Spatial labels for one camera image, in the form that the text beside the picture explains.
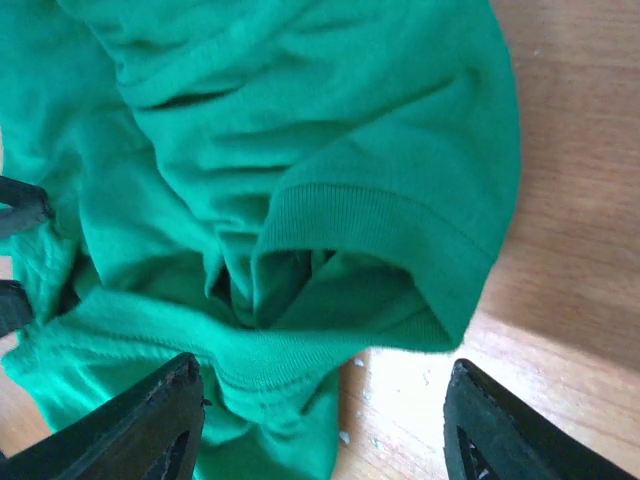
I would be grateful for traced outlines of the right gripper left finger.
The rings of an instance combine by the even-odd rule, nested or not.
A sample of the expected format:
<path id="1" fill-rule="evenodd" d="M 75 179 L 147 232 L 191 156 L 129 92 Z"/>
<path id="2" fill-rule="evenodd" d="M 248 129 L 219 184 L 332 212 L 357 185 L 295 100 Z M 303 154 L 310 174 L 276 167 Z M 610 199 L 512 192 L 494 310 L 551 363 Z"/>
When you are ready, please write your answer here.
<path id="1" fill-rule="evenodd" d="M 3 479 L 191 479 L 205 399 L 181 353 L 81 420 L 1 461 Z"/>

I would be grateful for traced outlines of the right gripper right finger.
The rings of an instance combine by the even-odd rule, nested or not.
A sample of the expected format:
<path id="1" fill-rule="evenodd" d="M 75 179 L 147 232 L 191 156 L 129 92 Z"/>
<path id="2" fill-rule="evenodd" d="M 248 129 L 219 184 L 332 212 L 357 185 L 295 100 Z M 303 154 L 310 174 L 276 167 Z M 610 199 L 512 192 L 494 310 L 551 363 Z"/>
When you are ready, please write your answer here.
<path id="1" fill-rule="evenodd" d="M 560 430 L 468 359 L 453 365 L 443 414 L 450 479 L 635 478 Z"/>

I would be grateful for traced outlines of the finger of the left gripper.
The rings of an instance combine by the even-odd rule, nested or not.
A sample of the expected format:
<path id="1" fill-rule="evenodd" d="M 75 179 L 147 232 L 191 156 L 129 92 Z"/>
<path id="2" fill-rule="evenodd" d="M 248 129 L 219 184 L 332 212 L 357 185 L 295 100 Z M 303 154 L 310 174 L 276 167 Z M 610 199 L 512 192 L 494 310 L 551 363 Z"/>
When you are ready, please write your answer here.
<path id="1" fill-rule="evenodd" d="M 29 325 L 34 316 L 22 284 L 15 280 L 0 281 L 0 335 L 7 336 Z"/>
<path id="2" fill-rule="evenodd" d="M 47 192 L 36 185 L 1 177 L 1 237 L 29 230 L 54 218 Z"/>

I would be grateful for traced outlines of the green t-shirt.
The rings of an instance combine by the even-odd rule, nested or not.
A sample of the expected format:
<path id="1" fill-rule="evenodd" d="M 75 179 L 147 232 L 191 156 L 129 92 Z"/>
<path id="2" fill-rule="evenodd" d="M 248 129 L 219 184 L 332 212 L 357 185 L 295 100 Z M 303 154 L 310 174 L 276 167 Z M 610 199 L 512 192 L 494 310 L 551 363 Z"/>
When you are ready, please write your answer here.
<path id="1" fill-rule="evenodd" d="M 1 128 L 7 374 L 60 431 L 193 353 L 198 479 L 330 478 L 340 366 L 460 345 L 520 179 L 487 1 L 5 1 Z"/>

